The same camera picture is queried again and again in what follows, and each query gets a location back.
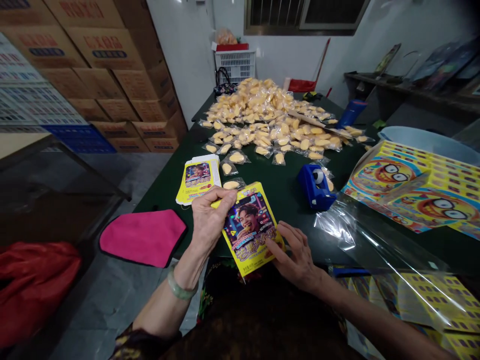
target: gray floor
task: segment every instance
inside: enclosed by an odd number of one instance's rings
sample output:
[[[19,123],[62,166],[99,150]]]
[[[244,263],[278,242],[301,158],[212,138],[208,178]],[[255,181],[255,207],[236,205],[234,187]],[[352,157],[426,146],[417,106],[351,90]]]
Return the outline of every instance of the gray floor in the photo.
[[[112,218],[131,213],[170,158],[167,154],[85,155],[83,158],[132,196]],[[91,175],[58,153],[41,153],[2,175],[2,181],[39,182],[56,190],[96,192],[102,189]],[[19,344],[13,359],[107,359],[115,337],[135,318],[168,269],[118,260],[97,253],[86,274],[67,296],[48,326],[32,340]],[[192,299],[181,325],[186,334],[196,323],[200,291]]]

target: person's clothing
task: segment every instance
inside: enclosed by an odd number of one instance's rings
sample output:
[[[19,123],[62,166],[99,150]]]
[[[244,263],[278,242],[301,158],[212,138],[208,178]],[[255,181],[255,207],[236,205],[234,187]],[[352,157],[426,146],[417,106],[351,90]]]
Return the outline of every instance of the person's clothing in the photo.
[[[362,359],[347,345],[343,321],[267,264],[241,278],[233,259],[210,259],[197,325],[165,340],[130,325],[111,360]]]

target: sleeve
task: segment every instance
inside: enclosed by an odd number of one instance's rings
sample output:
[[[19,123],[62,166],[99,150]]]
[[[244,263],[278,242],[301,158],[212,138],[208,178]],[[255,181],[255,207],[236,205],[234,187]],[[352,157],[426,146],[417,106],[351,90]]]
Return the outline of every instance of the sleeve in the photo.
[[[174,338],[164,340],[141,329],[132,330],[132,324],[115,339],[115,350],[109,360],[157,360],[182,338],[179,331]]]

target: pink cloth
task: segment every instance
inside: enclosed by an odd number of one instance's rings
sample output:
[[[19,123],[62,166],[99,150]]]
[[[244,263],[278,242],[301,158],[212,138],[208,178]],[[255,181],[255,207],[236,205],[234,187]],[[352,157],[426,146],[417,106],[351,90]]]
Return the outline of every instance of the pink cloth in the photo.
[[[105,228],[100,249],[125,260],[166,268],[186,228],[171,209],[124,214]]]

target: black bag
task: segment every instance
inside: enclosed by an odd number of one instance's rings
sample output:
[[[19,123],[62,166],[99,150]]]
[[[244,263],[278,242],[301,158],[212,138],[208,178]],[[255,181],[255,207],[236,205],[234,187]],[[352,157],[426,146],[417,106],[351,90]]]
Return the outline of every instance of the black bag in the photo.
[[[227,82],[220,84],[220,74],[223,74]],[[230,95],[237,91],[237,87],[235,85],[232,85],[232,83],[230,82],[227,69],[223,66],[219,67],[218,70],[215,72],[215,82],[216,86],[213,88],[213,91],[215,92],[216,96],[220,96],[223,94]]]

